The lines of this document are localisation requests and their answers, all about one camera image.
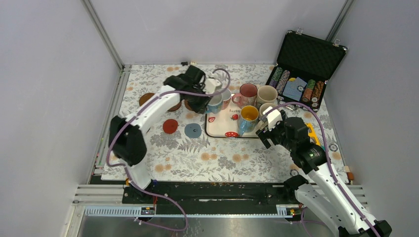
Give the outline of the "brown wooden coaster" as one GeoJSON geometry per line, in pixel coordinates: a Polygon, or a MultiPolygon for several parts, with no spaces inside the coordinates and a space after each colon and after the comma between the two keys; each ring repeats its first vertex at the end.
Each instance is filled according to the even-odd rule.
{"type": "Polygon", "coordinates": [[[182,102],[177,103],[175,106],[171,107],[168,112],[175,112],[182,106],[182,102]]]}
{"type": "Polygon", "coordinates": [[[155,94],[154,93],[145,93],[139,98],[139,106],[143,106],[149,99],[151,99],[155,94]]]}
{"type": "Polygon", "coordinates": [[[184,105],[185,105],[185,107],[186,107],[188,110],[193,111],[193,109],[192,109],[192,108],[190,107],[190,105],[188,104],[188,101],[184,100],[184,105]]]}

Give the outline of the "blue floral mug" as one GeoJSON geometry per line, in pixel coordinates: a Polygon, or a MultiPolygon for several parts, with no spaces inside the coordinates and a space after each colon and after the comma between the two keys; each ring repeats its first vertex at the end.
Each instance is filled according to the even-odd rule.
{"type": "Polygon", "coordinates": [[[222,95],[216,95],[211,98],[206,107],[206,114],[218,114],[222,110],[223,98],[222,95]]]}

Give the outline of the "grey blue coaster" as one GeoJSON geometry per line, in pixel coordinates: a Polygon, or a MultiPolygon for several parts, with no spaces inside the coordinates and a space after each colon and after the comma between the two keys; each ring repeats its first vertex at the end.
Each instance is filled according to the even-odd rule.
{"type": "Polygon", "coordinates": [[[190,123],[185,126],[184,133],[188,138],[200,138],[202,134],[202,127],[197,123],[190,123]]]}

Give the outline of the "red apple coaster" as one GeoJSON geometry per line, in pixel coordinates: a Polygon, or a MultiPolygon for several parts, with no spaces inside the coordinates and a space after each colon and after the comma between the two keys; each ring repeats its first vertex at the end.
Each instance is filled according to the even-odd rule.
{"type": "Polygon", "coordinates": [[[166,134],[173,134],[177,131],[178,128],[178,122],[174,119],[167,119],[164,123],[163,123],[163,131],[166,134]]]}

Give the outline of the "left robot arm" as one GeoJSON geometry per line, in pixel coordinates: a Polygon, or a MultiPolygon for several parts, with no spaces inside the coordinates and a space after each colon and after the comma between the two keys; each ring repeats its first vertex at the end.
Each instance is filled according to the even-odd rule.
{"type": "Polygon", "coordinates": [[[182,101],[187,101],[194,112],[203,114],[220,86],[219,81],[207,78],[204,71],[191,65],[186,72],[168,77],[138,112],[125,118],[112,118],[106,160],[111,154],[119,158],[117,166],[124,168],[129,183],[136,188],[134,196],[140,202],[147,203],[153,198],[153,190],[149,187],[152,179],[143,162],[147,154],[146,133],[169,109],[182,101]]]}

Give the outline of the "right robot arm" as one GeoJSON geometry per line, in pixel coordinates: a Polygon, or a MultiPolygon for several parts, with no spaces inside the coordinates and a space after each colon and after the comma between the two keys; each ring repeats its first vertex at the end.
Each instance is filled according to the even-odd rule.
{"type": "Polygon", "coordinates": [[[300,202],[317,215],[336,237],[388,237],[392,228],[377,220],[337,175],[325,150],[311,142],[309,128],[301,118],[288,118],[281,110],[264,111],[267,125],[256,131],[264,146],[281,145],[295,165],[313,180],[323,194],[301,175],[284,182],[284,199],[300,202]]]}

